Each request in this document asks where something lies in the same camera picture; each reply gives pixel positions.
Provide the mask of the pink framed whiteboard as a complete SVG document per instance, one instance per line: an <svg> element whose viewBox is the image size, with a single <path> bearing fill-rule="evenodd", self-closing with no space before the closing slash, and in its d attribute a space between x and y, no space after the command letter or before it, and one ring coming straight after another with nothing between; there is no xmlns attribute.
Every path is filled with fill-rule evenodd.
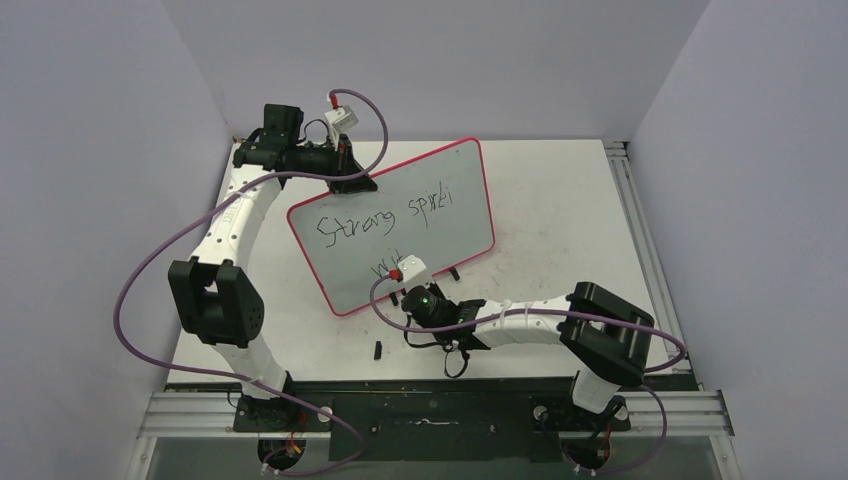
<svg viewBox="0 0 848 480"><path fill-rule="evenodd" d="M292 206L289 226L330 311L367 306L369 290L403 258L441 273L496 243L482 146L449 143L372 175L377 189L322 194Z"/></svg>

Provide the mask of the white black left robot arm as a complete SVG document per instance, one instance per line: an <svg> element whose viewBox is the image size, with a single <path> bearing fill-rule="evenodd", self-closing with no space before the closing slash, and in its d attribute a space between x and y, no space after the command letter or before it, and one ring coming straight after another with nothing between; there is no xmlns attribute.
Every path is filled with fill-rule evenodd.
<svg viewBox="0 0 848 480"><path fill-rule="evenodd" d="M325 114L327 137L321 144L301 138L303 118L297 107L265 106L262 127L233 153L223 209L189 259L173 262L168 271L183 329L242 375L243 393L261 400L259 417L276 431L295 423L298 403L280 392L290 375L261 335L264 302L246 273L261 225L286 183L268 176L282 171L325 176L333 194L377 188L353 156L346 133L358 119L350 106L335 103Z"/></svg>

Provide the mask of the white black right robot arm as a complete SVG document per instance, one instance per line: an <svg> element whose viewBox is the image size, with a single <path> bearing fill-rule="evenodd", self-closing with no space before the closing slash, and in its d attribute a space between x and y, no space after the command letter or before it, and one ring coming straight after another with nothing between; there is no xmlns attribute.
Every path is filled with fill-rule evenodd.
<svg viewBox="0 0 848 480"><path fill-rule="evenodd" d="M649 313L592 282L579 282L561 297L521 304L456 303L435 286L416 286L400 308L410 322L432 329L447 351L512 344L567 348L584 365L565 402L567 418L579 428L600 421L620 388L643 383L651 346L651 334L643 329L655 325Z"/></svg>

